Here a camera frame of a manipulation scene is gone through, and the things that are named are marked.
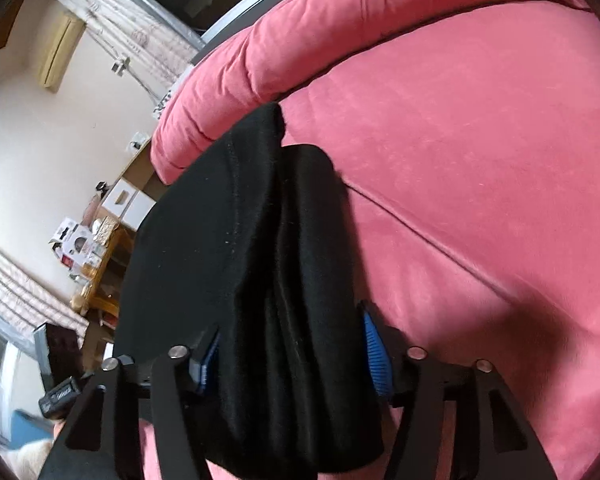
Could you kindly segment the black pants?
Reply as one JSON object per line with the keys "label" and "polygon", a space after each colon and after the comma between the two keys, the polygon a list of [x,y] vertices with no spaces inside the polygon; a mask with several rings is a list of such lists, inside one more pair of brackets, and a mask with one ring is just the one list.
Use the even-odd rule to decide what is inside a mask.
{"label": "black pants", "polygon": [[218,326],[188,423],[244,479],[343,474],[384,450],[340,183],[320,148],[284,133],[282,109],[263,105],[166,190],[136,234],[114,337],[144,364]]}

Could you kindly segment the brown wooden desk shelf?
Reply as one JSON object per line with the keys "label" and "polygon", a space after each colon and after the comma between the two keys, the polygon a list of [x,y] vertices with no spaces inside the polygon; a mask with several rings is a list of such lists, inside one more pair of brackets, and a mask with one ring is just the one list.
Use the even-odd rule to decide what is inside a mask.
{"label": "brown wooden desk shelf", "polygon": [[102,220],[95,234],[95,253],[86,264],[86,283],[70,301],[74,312],[112,330],[117,327],[122,281],[132,250],[129,231],[117,221]]}

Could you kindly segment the white product box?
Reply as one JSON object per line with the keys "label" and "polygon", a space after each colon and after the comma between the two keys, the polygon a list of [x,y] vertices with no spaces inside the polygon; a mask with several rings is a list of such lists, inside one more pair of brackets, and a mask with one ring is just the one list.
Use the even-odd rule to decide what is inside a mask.
{"label": "white product box", "polygon": [[88,226],[65,218],[50,238],[50,247],[64,266],[80,270],[95,247],[94,233]]}

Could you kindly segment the white wooden cabinet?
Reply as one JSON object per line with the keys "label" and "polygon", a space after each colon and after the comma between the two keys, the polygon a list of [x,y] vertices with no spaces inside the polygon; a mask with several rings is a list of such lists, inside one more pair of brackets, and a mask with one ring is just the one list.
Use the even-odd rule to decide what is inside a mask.
{"label": "white wooden cabinet", "polygon": [[132,158],[100,202],[96,217],[114,218],[135,232],[166,192],[150,161],[150,142]]}

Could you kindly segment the pink bed with cover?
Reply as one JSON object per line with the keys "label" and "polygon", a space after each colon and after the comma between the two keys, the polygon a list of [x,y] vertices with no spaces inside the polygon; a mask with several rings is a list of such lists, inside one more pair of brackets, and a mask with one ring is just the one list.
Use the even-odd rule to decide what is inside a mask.
{"label": "pink bed with cover", "polygon": [[442,359],[495,364],[559,478],[600,478],[600,21],[433,18],[276,99],[341,174],[363,285]]}

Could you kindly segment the patterned curtain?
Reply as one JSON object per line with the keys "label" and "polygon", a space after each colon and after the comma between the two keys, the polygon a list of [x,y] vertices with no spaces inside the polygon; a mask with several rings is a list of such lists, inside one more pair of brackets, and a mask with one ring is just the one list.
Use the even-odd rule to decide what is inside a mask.
{"label": "patterned curtain", "polygon": [[57,0],[85,23],[114,60],[111,70],[134,79],[159,103],[187,70],[196,47],[138,0]]}

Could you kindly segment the yellow air conditioner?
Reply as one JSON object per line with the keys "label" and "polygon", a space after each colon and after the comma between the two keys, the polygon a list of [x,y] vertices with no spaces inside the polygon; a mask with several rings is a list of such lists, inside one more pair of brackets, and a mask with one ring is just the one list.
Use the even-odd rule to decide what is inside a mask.
{"label": "yellow air conditioner", "polygon": [[69,11],[58,16],[38,62],[40,87],[52,93],[59,90],[85,29],[84,21]]}

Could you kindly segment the red folded duvet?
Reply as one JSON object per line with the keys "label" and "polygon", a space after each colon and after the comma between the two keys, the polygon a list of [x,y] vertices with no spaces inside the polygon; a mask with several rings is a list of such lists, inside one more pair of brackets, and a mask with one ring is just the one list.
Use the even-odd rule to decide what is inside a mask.
{"label": "red folded duvet", "polygon": [[151,140],[152,166],[171,184],[240,118],[332,63],[433,18],[514,1],[526,0],[283,0],[181,78]]}

